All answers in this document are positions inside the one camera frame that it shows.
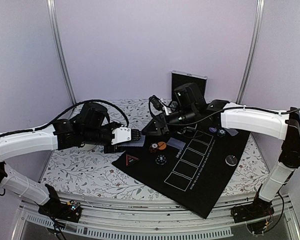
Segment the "triangular all in button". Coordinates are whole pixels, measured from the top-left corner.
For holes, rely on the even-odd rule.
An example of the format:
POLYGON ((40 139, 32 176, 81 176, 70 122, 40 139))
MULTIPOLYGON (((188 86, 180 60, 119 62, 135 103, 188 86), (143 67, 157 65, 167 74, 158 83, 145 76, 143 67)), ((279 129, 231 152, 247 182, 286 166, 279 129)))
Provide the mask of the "triangular all in button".
POLYGON ((131 166, 132 164, 136 163, 139 161, 139 158, 135 157, 135 156, 132 156, 132 155, 129 155, 129 154, 126 154, 125 156, 125 159, 126 159, 126 166, 131 166))

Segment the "orange big blind button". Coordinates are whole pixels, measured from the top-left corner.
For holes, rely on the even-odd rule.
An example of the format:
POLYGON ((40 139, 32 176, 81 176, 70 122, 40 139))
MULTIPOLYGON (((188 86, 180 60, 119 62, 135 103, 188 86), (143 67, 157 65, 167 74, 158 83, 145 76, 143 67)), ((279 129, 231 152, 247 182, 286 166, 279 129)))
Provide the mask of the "orange big blind button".
POLYGON ((157 144, 158 144, 158 149, 161 151, 167 148, 167 144, 164 141, 160 141, 157 144))

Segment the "green blue chip stack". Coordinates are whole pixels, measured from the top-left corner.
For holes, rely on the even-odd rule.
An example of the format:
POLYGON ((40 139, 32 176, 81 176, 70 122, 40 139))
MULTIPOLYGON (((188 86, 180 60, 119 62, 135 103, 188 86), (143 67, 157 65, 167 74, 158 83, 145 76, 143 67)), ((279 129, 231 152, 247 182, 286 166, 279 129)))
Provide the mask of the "green blue chip stack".
POLYGON ((226 136, 226 131, 223 129, 223 128, 220 128, 218 131, 217 131, 217 136, 220 137, 220 138, 223 138, 226 136))

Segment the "black and green chip stack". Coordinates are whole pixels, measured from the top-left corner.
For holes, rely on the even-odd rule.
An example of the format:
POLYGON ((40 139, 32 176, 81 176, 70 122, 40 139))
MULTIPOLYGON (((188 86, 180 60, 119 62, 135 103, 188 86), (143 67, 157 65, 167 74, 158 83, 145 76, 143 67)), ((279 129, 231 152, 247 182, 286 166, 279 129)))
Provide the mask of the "black and green chip stack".
POLYGON ((155 163, 158 165, 165 165, 167 163, 167 158, 164 155, 158 155, 155 159, 155 163))

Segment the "orange black chip stack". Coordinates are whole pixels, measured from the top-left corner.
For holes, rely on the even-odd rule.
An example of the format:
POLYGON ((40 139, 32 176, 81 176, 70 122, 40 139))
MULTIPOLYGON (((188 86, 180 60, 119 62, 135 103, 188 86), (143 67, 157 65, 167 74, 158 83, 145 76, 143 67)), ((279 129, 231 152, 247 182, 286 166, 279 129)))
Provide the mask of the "orange black chip stack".
POLYGON ((158 148, 159 148, 159 145, 157 143, 151 143, 149 146, 149 152, 156 153, 158 148))

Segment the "black white dealer button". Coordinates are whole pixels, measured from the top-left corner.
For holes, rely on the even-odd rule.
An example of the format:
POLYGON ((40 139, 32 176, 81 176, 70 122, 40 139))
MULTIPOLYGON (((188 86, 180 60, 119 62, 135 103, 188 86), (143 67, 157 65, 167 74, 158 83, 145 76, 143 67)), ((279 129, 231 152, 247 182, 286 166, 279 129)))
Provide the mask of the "black white dealer button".
POLYGON ((226 164, 228 164, 231 167, 234 167, 238 164, 238 159, 234 155, 228 155, 225 158, 226 164))

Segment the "blue playing card deck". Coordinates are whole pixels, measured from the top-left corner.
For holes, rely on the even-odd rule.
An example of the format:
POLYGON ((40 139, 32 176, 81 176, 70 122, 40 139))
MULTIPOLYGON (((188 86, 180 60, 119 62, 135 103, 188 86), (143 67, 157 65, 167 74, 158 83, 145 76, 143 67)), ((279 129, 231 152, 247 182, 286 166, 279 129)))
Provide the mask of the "blue playing card deck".
POLYGON ((136 141, 126 141, 119 143, 118 146, 120 147, 143 147, 145 144, 145 137, 142 135, 139 140, 136 141))

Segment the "left aluminium frame post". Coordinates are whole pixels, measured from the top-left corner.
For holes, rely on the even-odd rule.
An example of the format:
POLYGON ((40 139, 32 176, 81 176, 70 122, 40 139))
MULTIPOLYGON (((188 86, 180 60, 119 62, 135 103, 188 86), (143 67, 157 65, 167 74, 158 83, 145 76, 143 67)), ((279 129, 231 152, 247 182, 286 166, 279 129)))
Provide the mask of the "left aluminium frame post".
POLYGON ((61 73, 63 76, 63 80, 65 83, 65 87, 72 104, 77 103, 75 92, 71 83, 69 71, 67 68, 66 58, 64 55, 64 50, 62 46, 61 34, 59 30, 58 18, 57 18, 57 11, 56 11, 56 2, 54 0, 47 0, 47 10, 49 15, 49 21, 52 29, 52 35, 56 47, 56 52, 58 56, 58 61, 61 68, 61 73))

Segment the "dealt blue card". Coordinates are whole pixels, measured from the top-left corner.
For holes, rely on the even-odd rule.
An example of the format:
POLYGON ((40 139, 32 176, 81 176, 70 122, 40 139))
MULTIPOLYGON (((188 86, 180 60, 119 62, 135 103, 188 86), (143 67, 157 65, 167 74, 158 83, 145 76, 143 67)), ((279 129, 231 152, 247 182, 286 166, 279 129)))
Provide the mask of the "dealt blue card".
POLYGON ((234 137, 236 136, 239 132, 236 130, 236 129, 232 129, 232 128, 226 128, 225 129, 229 134, 230 136, 234 137))
POLYGON ((167 146, 170 146, 170 147, 173 147, 173 148, 176 148, 178 150, 183 150, 186 143, 181 141, 181 140, 178 140, 176 138, 173 138, 171 137, 167 142, 166 142, 166 145, 167 146))

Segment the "front aluminium rail base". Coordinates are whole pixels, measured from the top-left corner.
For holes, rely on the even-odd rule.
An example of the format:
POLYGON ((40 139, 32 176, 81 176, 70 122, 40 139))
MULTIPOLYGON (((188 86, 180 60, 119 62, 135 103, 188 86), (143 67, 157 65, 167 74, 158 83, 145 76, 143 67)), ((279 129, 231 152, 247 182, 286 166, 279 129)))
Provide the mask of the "front aluminium rail base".
POLYGON ((250 204, 252 193, 222 196, 207 218, 168 199, 128 200, 98 198, 61 193, 60 199, 80 202, 79 222, 62 221, 61 232, 53 222, 38 213, 38 207, 25 199, 18 210, 14 240, 300 240, 300 225, 288 195, 273 202, 268 232, 250 233, 249 226, 259 226, 262 218, 235 222, 231 208, 250 204))

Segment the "purple small blind button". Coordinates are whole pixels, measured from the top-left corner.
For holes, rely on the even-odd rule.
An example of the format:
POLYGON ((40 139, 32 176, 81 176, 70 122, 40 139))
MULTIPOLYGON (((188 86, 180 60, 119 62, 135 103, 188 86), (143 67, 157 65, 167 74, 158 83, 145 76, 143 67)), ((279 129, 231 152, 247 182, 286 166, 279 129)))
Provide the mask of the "purple small blind button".
POLYGON ((218 131, 218 129, 215 128, 215 127, 210 127, 210 128, 209 128, 209 131, 210 131, 211 133, 216 133, 216 132, 218 131))

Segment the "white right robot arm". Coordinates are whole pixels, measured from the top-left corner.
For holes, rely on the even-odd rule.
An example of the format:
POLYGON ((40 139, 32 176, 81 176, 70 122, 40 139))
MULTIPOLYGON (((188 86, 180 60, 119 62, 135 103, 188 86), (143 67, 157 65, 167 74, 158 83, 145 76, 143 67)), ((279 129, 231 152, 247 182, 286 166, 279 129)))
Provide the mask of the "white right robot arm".
POLYGON ((227 100, 207 103, 198 85, 186 83, 174 89, 177 106, 166 106, 155 95, 148 106, 160 111, 142 129, 146 136, 162 136, 197 124, 222 130, 244 130, 282 140, 277 164, 259 188, 248 213, 259 218, 268 210, 268 204, 279 193, 295 169, 300 167, 300 109, 268 110, 239 105, 227 100))

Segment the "aluminium frame post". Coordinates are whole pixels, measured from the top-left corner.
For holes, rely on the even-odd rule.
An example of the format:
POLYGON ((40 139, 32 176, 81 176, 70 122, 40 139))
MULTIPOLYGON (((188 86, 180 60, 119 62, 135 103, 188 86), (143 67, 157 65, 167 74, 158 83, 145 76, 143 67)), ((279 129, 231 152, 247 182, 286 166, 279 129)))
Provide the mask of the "aluminium frame post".
POLYGON ((252 30, 252 36, 250 41, 250 46, 248 50, 247 60, 243 71, 243 76, 240 84, 240 88, 237 94, 236 103, 241 104, 243 102, 243 98, 248 86, 250 73, 253 66, 254 56, 258 44, 258 38, 261 31, 262 20, 263 20, 263 13, 264 13, 265 1, 264 0, 257 0, 256 1, 256 11, 254 17, 254 24, 252 30))
POLYGON ((56 11, 56 2, 54 0, 47 0, 47 10, 49 15, 49 21, 52 29, 52 35, 56 47, 56 52, 58 56, 58 61, 61 68, 61 73, 63 76, 63 80, 65 83, 65 87, 72 104, 77 103, 75 92, 71 83, 69 71, 67 68, 66 58, 64 55, 64 50, 62 46, 61 34, 59 30, 58 18, 57 18, 57 11, 56 11))

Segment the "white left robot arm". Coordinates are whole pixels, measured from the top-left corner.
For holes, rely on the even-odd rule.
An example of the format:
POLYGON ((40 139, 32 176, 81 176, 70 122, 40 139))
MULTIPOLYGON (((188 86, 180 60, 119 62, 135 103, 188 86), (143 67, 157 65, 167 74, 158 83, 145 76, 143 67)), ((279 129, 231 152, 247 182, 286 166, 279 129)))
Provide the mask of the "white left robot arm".
MULTIPOLYGON (((54 114, 60 115, 61 109, 61 107, 53 104, 42 108, 32 106, 30 109, 26 109, 24 106, 2 108, 0 109, 0 133, 44 125, 51 121, 54 114)), ((8 159, 7 163, 19 173, 38 181, 45 169, 49 154, 49 151, 24 154, 8 159)), ((4 211, 15 210, 20 202, 20 197, 7 191, 5 196, 0 196, 0 209, 2 208, 4 211)))

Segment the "right aluminium frame post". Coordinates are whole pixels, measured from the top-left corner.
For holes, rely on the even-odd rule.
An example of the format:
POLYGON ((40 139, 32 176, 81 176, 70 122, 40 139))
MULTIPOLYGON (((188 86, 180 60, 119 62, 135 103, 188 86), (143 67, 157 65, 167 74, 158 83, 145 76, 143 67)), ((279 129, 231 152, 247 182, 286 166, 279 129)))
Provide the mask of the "right aluminium frame post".
POLYGON ((243 71, 243 76, 240 84, 240 88, 237 94, 236 103, 241 104, 243 102, 243 98, 248 86, 250 73, 253 66, 254 56, 258 44, 258 38, 261 31, 262 20, 263 20, 263 13, 264 13, 265 1, 264 0, 257 0, 256 1, 256 11, 254 17, 254 24, 252 30, 252 36, 250 41, 250 46, 248 50, 247 60, 243 71))

